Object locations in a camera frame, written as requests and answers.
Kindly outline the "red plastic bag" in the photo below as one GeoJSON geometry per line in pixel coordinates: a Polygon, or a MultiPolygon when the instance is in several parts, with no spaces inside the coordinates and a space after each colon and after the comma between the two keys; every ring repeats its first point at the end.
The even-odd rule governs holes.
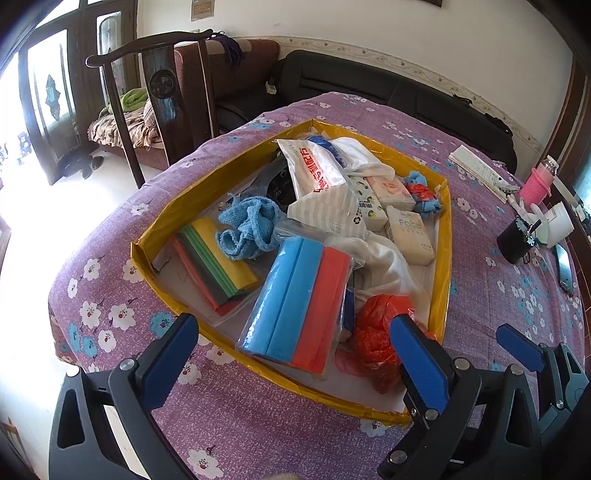
{"type": "Polygon", "coordinates": [[[409,315],[428,338],[438,339],[415,319],[409,296],[373,296],[356,314],[356,324],[346,347],[335,350],[335,367],[353,377],[369,379],[380,394],[392,391],[400,381],[402,362],[391,343],[390,325],[401,314],[409,315]]]}

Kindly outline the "beige tissue pack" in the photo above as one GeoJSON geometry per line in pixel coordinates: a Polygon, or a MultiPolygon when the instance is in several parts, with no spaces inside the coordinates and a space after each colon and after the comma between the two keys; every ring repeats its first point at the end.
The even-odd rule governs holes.
{"type": "Polygon", "coordinates": [[[388,236],[411,265],[429,266],[435,250],[419,213],[387,207],[388,236]]]}

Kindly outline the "blue red sponge pack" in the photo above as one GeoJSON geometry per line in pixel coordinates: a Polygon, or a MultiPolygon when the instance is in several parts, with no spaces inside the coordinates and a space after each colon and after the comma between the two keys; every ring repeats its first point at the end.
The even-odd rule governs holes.
{"type": "Polygon", "coordinates": [[[322,242],[283,239],[236,343],[252,357],[322,375],[338,335],[353,258],[322,242]]]}

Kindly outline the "blue red small cloth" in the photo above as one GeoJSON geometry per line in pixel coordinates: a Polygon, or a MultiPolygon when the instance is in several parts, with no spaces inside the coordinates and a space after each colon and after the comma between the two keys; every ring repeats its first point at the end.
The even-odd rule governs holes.
{"type": "Polygon", "coordinates": [[[444,207],[436,193],[428,186],[427,179],[418,171],[411,171],[402,183],[415,201],[413,212],[423,218],[436,217],[444,211],[444,207]]]}

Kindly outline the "white tissue pack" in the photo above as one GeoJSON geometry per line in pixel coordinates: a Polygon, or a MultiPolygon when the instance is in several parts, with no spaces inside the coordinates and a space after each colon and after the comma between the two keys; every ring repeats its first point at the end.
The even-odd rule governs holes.
{"type": "Polygon", "coordinates": [[[390,180],[387,177],[370,176],[366,180],[385,209],[414,210],[416,202],[398,177],[390,180]]]}

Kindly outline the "yellow green sponge pack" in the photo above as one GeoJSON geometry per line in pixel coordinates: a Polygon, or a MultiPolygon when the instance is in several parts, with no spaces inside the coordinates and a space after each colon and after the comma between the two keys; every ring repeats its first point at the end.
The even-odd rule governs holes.
{"type": "Polygon", "coordinates": [[[201,217],[177,231],[171,243],[201,297],[223,316],[259,288],[260,279],[245,261],[231,260],[221,251],[217,233],[218,225],[201,217]]]}

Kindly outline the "white red-lettered plastic bag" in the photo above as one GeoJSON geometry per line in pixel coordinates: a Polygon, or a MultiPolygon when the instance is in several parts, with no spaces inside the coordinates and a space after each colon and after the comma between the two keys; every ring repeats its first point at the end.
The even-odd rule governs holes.
{"type": "Polygon", "coordinates": [[[369,231],[352,183],[332,153],[310,140],[276,143],[294,187],[295,201],[288,205],[287,217],[325,233],[366,239],[369,231]]]}

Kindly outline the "light blue towel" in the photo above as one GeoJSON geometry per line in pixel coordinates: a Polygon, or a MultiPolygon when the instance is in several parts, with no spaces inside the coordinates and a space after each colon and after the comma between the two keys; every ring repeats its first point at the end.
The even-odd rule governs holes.
{"type": "Polygon", "coordinates": [[[215,234],[215,241],[231,260],[254,260],[279,247],[274,229],[283,217],[280,207],[270,198],[235,196],[218,215],[225,229],[215,234]]]}

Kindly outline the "patterned tissue pack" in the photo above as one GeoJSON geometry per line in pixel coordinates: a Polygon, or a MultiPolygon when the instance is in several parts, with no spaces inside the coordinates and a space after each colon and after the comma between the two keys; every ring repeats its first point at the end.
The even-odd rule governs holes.
{"type": "Polygon", "coordinates": [[[370,186],[369,182],[358,176],[349,176],[353,186],[353,192],[358,199],[358,210],[366,224],[366,227],[372,232],[380,232],[388,223],[388,216],[377,194],[370,186]]]}

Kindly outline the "purple floral tablecloth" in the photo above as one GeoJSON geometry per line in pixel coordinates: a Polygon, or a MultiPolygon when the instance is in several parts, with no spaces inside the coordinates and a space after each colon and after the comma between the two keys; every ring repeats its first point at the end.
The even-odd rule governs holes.
{"type": "MultiPolygon", "coordinates": [[[[588,347],[589,294],[559,286],[555,255],[540,249],[509,264],[497,235],[513,211],[449,155],[459,140],[393,108],[328,93],[260,114],[205,143],[148,181],[90,235],[49,294],[52,334],[70,362],[94,372],[139,354],[173,314],[141,278],[130,245],[185,188],[246,149],[317,119],[373,138],[448,180],[453,267],[445,348],[477,367],[500,370],[509,355],[495,341],[510,322],[536,342],[588,347]]],[[[200,341],[155,418],[200,479],[259,479],[293,472],[307,479],[373,479],[403,430],[335,411],[271,384],[218,347],[200,341]]]]}

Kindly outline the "yellow cardboard box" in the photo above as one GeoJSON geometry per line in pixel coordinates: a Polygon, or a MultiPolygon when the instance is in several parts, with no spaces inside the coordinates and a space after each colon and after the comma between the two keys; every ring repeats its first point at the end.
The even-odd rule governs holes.
{"type": "MultiPolygon", "coordinates": [[[[141,272],[155,295],[170,310],[177,315],[190,311],[190,306],[183,303],[183,301],[173,294],[165,292],[158,284],[157,274],[152,268],[152,261],[176,230],[197,217],[197,214],[204,211],[209,205],[215,203],[218,197],[221,197],[221,195],[238,186],[238,183],[242,182],[247,176],[263,168],[263,164],[269,161],[273,155],[274,141],[276,139],[291,138],[298,134],[303,134],[311,127],[325,130],[329,135],[348,134],[360,141],[363,146],[367,147],[370,152],[375,154],[385,164],[394,167],[398,173],[406,175],[412,170],[417,170],[426,177],[431,187],[441,188],[441,199],[446,207],[446,211],[439,219],[438,253],[436,254],[434,266],[434,293],[430,305],[428,328],[435,332],[439,340],[443,340],[446,330],[452,273],[453,225],[448,180],[398,149],[377,142],[362,134],[346,130],[344,127],[318,121],[317,119],[301,122],[286,131],[264,138],[262,142],[240,147],[235,154],[226,155],[225,161],[221,165],[204,177],[201,177],[201,179],[190,184],[170,200],[152,224],[144,230],[142,235],[131,242],[131,260],[136,265],[138,271],[141,272]]],[[[252,359],[236,351],[229,337],[217,331],[211,323],[205,320],[204,315],[197,314],[197,321],[202,330],[202,335],[208,340],[211,340],[215,346],[231,355],[239,364],[245,366],[252,373],[276,384],[276,386],[284,390],[356,418],[380,421],[387,426],[406,425],[411,422],[411,416],[408,413],[394,410],[376,410],[366,404],[341,399],[321,390],[308,387],[301,381],[297,381],[293,377],[283,374],[282,371],[271,367],[269,364],[252,359]]]]}

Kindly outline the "pink water bottle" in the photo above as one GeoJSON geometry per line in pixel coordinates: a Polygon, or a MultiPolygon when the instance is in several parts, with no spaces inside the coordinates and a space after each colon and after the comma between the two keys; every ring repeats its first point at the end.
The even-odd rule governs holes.
{"type": "Polygon", "coordinates": [[[526,208],[532,204],[540,205],[550,195],[558,167],[557,161],[548,155],[531,170],[530,176],[519,192],[520,200],[526,208]]]}

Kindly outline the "white paper booklet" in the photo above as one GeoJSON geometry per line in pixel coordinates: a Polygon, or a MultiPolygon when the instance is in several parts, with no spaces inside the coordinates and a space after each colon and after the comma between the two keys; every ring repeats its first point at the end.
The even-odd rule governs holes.
{"type": "Polygon", "coordinates": [[[468,173],[475,176],[477,180],[479,180],[502,202],[507,201],[508,195],[513,195],[519,191],[519,188],[516,185],[507,182],[488,163],[464,145],[460,145],[454,150],[449,155],[449,159],[468,173]]]}

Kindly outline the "black sofa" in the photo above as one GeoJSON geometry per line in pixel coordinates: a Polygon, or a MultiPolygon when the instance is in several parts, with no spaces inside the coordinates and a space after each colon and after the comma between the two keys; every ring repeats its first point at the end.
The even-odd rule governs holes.
{"type": "Polygon", "coordinates": [[[356,95],[387,105],[452,135],[514,174],[518,160],[513,132],[499,118],[481,113],[472,101],[450,96],[408,77],[352,60],[294,50],[270,69],[270,94],[265,83],[226,94],[216,100],[219,128],[226,133],[263,112],[328,93],[356,95]]]}

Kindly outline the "dark wooden chair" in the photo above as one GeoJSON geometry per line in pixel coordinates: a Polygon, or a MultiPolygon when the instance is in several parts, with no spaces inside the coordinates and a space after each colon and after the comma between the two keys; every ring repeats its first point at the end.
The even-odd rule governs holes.
{"type": "Polygon", "coordinates": [[[169,164],[173,164],[194,149],[188,110],[179,87],[174,61],[174,47],[179,43],[197,44],[201,74],[204,78],[204,99],[209,122],[207,134],[209,137],[218,134],[211,71],[209,71],[206,49],[206,41],[211,39],[212,35],[211,29],[198,33],[173,31],[154,34],[132,40],[106,54],[90,55],[85,60],[87,67],[99,69],[103,74],[125,158],[137,187],[141,187],[145,183],[145,178],[135,154],[135,148],[116,91],[112,64],[128,55],[141,57],[147,94],[155,114],[156,127],[163,142],[166,160],[169,164]]]}

